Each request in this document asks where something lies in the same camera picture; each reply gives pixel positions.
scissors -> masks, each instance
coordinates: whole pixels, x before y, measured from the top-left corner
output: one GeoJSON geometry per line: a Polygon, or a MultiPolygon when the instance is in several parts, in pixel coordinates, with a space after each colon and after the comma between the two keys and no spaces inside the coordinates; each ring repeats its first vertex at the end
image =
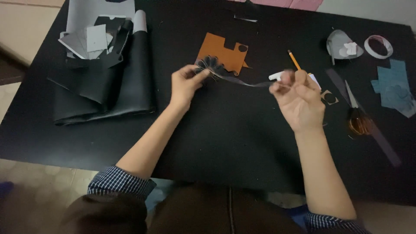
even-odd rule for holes
{"type": "Polygon", "coordinates": [[[348,126],[357,135],[370,135],[372,120],[358,107],[357,101],[355,100],[354,95],[352,95],[347,81],[345,81],[345,85],[347,87],[349,100],[351,102],[348,126]]]}

rolled-up sleeve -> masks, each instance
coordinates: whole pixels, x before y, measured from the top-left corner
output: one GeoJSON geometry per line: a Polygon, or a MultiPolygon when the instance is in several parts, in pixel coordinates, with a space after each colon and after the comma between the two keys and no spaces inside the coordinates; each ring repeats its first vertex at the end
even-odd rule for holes
{"type": "Polygon", "coordinates": [[[308,233],[332,229],[334,231],[344,230],[354,234],[371,234],[369,231],[359,226],[354,220],[338,219],[333,216],[314,214],[311,212],[306,215],[306,227],[308,233]]]}
{"type": "Polygon", "coordinates": [[[130,175],[119,167],[108,167],[94,176],[88,185],[88,194],[106,195],[110,193],[132,194],[144,201],[156,183],[151,179],[141,179],[130,175]]]}

scissor blade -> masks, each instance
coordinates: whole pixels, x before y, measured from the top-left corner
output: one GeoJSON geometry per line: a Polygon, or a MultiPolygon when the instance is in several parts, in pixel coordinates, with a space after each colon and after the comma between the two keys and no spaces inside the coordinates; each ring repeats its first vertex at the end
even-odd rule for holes
{"type": "Polygon", "coordinates": [[[352,108],[358,108],[357,101],[355,100],[354,95],[352,95],[352,93],[351,93],[351,89],[349,88],[349,85],[348,85],[348,82],[347,82],[347,81],[345,81],[345,86],[347,87],[349,100],[350,100],[350,102],[351,102],[351,107],[352,107],[352,108]]]}

hand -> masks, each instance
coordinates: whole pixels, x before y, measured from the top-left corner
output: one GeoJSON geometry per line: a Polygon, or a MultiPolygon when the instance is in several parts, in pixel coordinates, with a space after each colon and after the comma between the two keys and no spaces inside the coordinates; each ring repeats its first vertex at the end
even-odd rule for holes
{"type": "Polygon", "coordinates": [[[281,81],[271,85],[269,91],[295,133],[322,129],[325,105],[318,84],[306,71],[285,71],[281,81]]]}
{"type": "Polygon", "coordinates": [[[172,74],[172,97],[170,105],[189,110],[195,91],[202,87],[201,82],[208,77],[208,69],[195,75],[197,65],[186,65],[172,74]]]}

black table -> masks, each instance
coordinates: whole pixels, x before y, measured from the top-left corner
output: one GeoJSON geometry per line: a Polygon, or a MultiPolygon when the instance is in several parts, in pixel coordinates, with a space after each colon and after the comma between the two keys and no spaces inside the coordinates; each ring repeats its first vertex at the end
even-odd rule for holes
{"type": "MultiPolygon", "coordinates": [[[[375,140],[348,137],[348,104],[325,70],[331,67],[323,44],[333,29],[344,30],[361,47],[370,35],[382,35],[394,47],[391,58],[405,60],[416,93],[416,42],[405,25],[318,12],[229,1],[142,1],[152,43],[155,93],[159,111],[66,127],[52,123],[54,84],[46,80],[50,63],[64,51],[57,41],[65,31],[68,1],[50,28],[0,126],[0,157],[63,167],[101,170],[115,164],[143,135],[170,99],[171,73],[195,61],[207,32],[248,45],[240,79],[267,81],[270,74],[300,66],[317,77],[339,103],[328,106],[325,134],[335,164],[351,196],[416,205],[416,117],[380,106],[370,80],[377,60],[365,53],[335,70],[347,79],[357,100],[374,119],[401,158],[393,167],[375,140]],[[259,20],[234,20],[234,13],[259,20]]],[[[293,132],[267,88],[219,81],[199,90],[191,109],[164,150],[154,177],[205,181],[237,187],[303,193],[302,172],[293,132]]]]}

